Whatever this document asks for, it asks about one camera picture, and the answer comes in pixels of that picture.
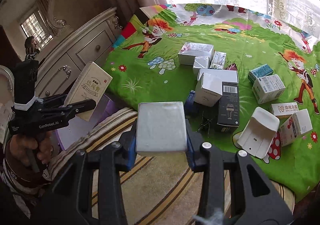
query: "mirror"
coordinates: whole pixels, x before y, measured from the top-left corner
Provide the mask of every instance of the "mirror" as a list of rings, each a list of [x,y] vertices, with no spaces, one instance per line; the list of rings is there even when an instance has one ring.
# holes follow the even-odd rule
[[[2,0],[0,25],[18,56],[25,59],[25,40],[34,36],[40,53],[67,28],[67,22],[53,16],[54,0]]]

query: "barcode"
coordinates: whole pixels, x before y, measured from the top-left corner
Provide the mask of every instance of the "barcode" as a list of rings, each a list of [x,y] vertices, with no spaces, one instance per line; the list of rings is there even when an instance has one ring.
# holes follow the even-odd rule
[[[278,98],[282,93],[283,93],[283,91],[279,91],[279,92],[277,93],[277,95],[275,96],[275,99]]]
[[[238,88],[236,86],[223,86],[223,92],[238,93]]]

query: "black box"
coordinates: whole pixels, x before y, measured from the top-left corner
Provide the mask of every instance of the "black box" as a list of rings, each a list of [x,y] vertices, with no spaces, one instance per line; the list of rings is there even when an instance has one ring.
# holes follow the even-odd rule
[[[233,133],[239,127],[239,87],[234,83],[222,83],[222,97],[214,105],[213,129]]]

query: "red flower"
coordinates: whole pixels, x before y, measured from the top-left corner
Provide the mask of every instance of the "red flower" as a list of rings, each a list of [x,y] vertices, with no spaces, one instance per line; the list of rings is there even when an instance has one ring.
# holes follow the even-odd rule
[[[277,26],[280,26],[280,27],[282,27],[282,24],[280,23],[280,21],[275,21],[275,24],[277,25]]]
[[[119,69],[121,72],[127,71],[127,67],[126,67],[124,64],[119,65],[119,66],[118,66],[118,69]]]
[[[312,141],[314,142],[314,143],[317,143],[318,142],[318,135],[317,135],[317,133],[316,132],[312,132],[311,133],[311,139],[312,139]]]

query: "drawer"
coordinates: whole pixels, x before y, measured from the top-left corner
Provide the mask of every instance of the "drawer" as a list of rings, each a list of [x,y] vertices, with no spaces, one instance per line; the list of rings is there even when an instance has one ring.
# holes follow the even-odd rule
[[[104,21],[73,45],[67,54],[82,70],[86,63],[98,59],[114,41],[115,37]]]
[[[64,54],[36,86],[36,96],[40,98],[63,93],[80,75],[80,70],[71,58]]]

